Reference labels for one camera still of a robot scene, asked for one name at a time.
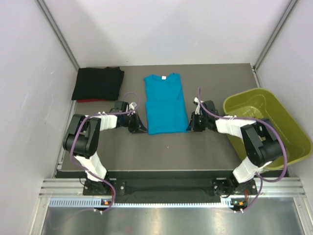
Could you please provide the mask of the blue t-shirt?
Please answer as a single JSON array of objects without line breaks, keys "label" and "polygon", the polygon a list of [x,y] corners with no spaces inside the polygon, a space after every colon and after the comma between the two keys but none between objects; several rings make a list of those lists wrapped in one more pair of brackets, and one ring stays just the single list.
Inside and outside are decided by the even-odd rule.
[{"label": "blue t-shirt", "polygon": [[144,78],[148,134],[186,133],[188,116],[180,74]]}]

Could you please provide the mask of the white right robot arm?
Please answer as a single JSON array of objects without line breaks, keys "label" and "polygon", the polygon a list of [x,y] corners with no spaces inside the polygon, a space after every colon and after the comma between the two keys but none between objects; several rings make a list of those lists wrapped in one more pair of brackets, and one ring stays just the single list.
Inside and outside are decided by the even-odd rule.
[{"label": "white right robot arm", "polygon": [[254,176],[281,156],[286,156],[286,149],[278,133],[268,118],[220,116],[214,102],[194,98],[197,106],[191,114],[188,131],[202,132],[206,129],[240,138],[246,156],[227,177],[227,194],[238,194],[247,188]]}]

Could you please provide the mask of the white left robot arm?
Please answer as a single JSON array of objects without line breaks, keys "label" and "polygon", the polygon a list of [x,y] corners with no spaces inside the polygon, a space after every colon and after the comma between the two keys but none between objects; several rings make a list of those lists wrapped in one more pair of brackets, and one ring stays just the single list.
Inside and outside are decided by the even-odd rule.
[{"label": "white left robot arm", "polygon": [[84,187],[91,192],[106,194],[111,189],[108,171],[97,154],[100,132],[126,127],[132,134],[147,133],[137,111],[135,102],[116,101],[109,113],[96,115],[73,115],[65,137],[63,149],[70,153],[85,170]]}]

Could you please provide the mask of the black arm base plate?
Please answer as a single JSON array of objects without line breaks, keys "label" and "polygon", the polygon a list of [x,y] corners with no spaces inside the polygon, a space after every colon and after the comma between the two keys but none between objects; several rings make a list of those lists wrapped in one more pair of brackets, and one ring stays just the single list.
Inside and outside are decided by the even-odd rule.
[{"label": "black arm base plate", "polygon": [[115,203],[178,204],[212,203],[221,196],[256,195],[255,181],[239,193],[227,194],[231,170],[109,171]]}]

